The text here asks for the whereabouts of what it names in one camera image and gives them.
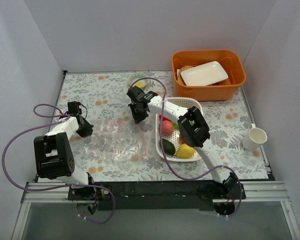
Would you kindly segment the green grapes toy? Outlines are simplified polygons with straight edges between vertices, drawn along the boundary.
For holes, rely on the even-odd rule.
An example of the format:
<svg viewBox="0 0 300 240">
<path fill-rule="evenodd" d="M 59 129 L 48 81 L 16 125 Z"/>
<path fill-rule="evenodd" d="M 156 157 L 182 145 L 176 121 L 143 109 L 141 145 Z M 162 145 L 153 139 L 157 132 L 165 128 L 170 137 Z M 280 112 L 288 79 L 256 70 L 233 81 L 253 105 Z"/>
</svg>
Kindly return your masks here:
<svg viewBox="0 0 300 240">
<path fill-rule="evenodd" d="M 171 124 L 173 125 L 173 127 L 174 127 L 175 130 L 179 130 L 180 129 L 179 125 L 177 123 L 171 121 Z"/>
</svg>

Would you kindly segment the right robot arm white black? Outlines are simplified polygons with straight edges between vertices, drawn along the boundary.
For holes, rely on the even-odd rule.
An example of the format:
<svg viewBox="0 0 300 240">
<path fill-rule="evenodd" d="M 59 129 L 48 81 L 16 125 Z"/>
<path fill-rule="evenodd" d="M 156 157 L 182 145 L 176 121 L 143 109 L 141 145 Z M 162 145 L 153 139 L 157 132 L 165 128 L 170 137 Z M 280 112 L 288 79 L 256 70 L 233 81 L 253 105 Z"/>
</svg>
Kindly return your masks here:
<svg viewBox="0 0 300 240">
<path fill-rule="evenodd" d="M 222 163 L 213 156 L 212 144 L 210 140 L 210 128 L 205 121 L 199 108 L 193 106 L 185 108 L 167 101 L 164 97 L 150 91 L 144 93 L 138 87 L 132 87 L 127 91 L 127 96 L 131 99 L 128 105 L 131 109 L 132 117 L 136 124 L 145 120 L 149 113 L 155 113 L 162 118 L 178 124 L 182 139 L 200 155 L 208 167 L 208 171 L 194 178 L 186 178 L 178 175 L 169 165 L 168 168 L 181 180 L 194 181 L 207 174 L 211 174 L 216 185 L 217 195 L 222 199 L 227 199 L 239 188 L 239 193 L 235 196 L 240 200 L 243 198 L 243 187 L 234 170 Z"/>
</svg>

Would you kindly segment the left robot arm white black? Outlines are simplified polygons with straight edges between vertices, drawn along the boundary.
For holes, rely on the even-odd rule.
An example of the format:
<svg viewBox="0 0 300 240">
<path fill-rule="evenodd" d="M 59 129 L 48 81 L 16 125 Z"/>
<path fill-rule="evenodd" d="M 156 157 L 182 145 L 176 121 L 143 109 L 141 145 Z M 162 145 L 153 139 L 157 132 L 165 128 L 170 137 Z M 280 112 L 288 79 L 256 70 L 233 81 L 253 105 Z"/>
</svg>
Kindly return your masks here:
<svg viewBox="0 0 300 240">
<path fill-rule="evenodd" d="M 59 180 L 79 188 L 85 200 L 96 196 L 96 187 L 91 184 L 91 175 L 76 168 L 75 158 L 70 146 L 74 133 L 86 138 L 92 135 L 93 125 L 81 116 L 72 116 L 57 124 L 50 132 L 37 136 L 34 143 L 36 171 L 40 178 Z"/>
</svg>

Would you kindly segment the clear zip top bag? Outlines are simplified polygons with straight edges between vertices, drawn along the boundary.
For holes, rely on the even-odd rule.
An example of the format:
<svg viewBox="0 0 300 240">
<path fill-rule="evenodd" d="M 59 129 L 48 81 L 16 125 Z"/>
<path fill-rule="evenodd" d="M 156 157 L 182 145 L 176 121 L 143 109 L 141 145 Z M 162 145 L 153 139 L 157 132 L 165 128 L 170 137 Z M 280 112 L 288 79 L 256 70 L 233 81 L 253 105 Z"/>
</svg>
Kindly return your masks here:
<svg viewBox="0 0 300 240">
<path fill-rule="evenodd" d="M 85 153 L 110 162 L 147 161 L 147 141 L 141 127 L 130 118 L 97 119 L 84 140 Z"/>
</svg>

